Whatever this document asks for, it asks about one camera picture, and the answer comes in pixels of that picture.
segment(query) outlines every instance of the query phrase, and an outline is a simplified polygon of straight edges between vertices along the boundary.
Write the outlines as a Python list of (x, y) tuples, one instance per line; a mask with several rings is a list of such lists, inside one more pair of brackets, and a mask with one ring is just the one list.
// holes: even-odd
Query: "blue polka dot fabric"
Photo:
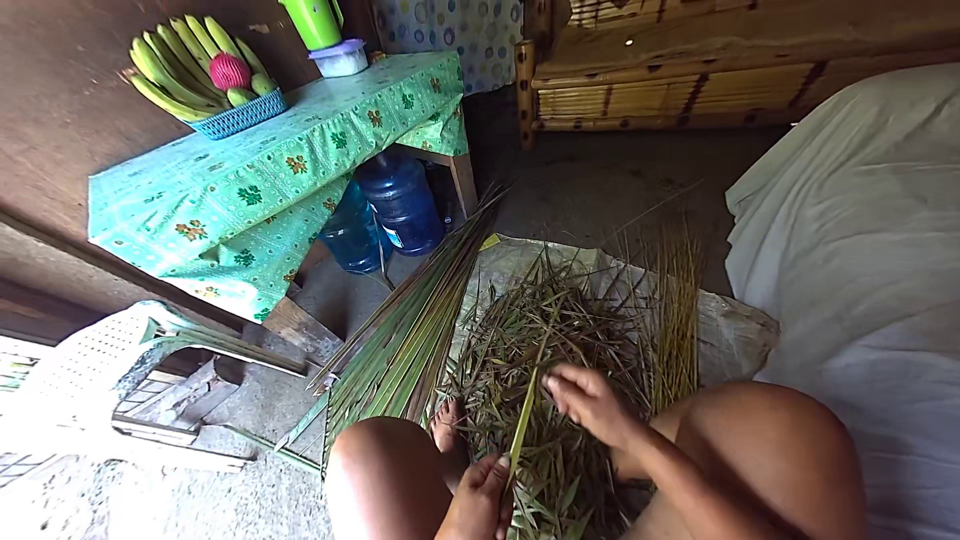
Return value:
[(383, 52), (456, 51), (465, 94), (514, 81), (511, 53), (523, 22), (518, 0), (374, 0), (373, 8)]

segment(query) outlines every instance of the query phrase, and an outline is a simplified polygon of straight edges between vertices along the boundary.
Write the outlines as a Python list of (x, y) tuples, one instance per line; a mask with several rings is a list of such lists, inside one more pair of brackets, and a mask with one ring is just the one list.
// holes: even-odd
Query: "banana bunch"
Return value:
[[(248, 103), (276, 89), (276, 83), (253, 50), (239, 37), (231, 38), (213, 17), (171, 18), (170, 26), (156, 25), (133, 39), (130, 58), (136, 73), (131, 84), (147, 99), (184, 122), (205, 118)], [(210, 61), (227, 53), (244, 62), (252, 73), (251, 87), (228, 93), (210, 79)]]

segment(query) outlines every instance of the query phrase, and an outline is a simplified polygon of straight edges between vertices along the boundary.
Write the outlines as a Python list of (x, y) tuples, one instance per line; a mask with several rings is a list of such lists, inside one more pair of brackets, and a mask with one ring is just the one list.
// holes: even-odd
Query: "white bed sheet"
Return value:
[(780, 321), (756, 378), (847, 425), (871, 538), (960, 539), (960, 64), (844, 89), (727, 203), (734, 296)]

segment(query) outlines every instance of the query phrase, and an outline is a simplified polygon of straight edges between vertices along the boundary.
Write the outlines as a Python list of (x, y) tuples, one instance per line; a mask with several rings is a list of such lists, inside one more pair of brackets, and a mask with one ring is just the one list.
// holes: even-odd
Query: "bamboo bed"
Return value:
[(873, 75), (960, 61), (960, 2), (527, 0), (520, 140), (799, 121)]

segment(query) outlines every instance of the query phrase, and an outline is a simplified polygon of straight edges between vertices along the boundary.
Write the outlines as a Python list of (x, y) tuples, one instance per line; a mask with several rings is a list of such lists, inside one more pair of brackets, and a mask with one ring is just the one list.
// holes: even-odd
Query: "table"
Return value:
[(456, 53), (390, 56), (285, 99), (223, 140), (188, 135), (89, 179), (89, 241), (262, 323), (284, 299), (350, 173), (394, 142), (450, 166), (476, 208)]

